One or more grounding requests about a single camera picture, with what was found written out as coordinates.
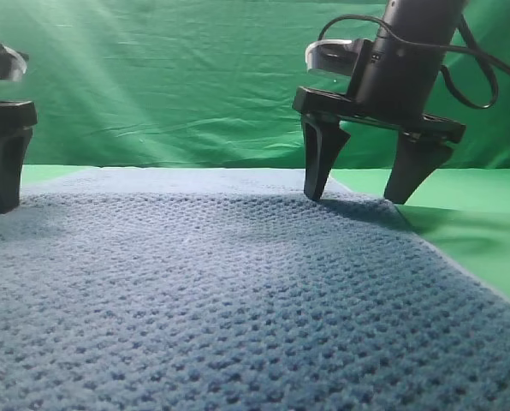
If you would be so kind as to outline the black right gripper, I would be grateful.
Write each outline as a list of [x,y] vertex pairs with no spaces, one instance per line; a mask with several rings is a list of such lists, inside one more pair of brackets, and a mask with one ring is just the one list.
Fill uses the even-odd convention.
[[0,214],[20,203],[21,171],[37,124],[34,102],[0,100]]

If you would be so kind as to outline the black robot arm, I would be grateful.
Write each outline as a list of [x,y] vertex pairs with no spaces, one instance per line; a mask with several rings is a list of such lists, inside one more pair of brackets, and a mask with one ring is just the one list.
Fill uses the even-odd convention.
[[[447,51],[473,50],[450,45],[458,28],[465,36],[462,1],[388,1],[382,18],[340,15],[323,26],[305,49],[306,69],[351,77],[345,92],[300,86],[292,107],[300,113],[305,144],[304,194],[318,201],[329,173],[350,134],[340,121],[398,131],[394,165],[384,198],[405,204],[419,185],[447,162],[466,126],[424,114],[439,71],[458,96],[442,65]],[[338,21],[371,21],[380,27],[374,40],[325,39]],[[0,80],[18,80],[29,55],[0,42]],[[38,114],[32,101],[0,101],[0,213],[20,202],[21,169]]]

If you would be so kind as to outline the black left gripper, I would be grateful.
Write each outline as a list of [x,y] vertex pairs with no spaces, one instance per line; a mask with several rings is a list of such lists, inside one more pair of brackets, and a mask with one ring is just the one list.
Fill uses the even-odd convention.
[[390,39],[365,39],[344,93],[300,86],[293,108],[302,115],[305,147],[304,194],[319,200],[336,159],[351,135],[340,120],[400,131],[393,168],[383,196],[404,205],[423,181],[444,165],[461,142],[466,125],[424,111],[436,80],[434,64],[415,66],[419,53]]

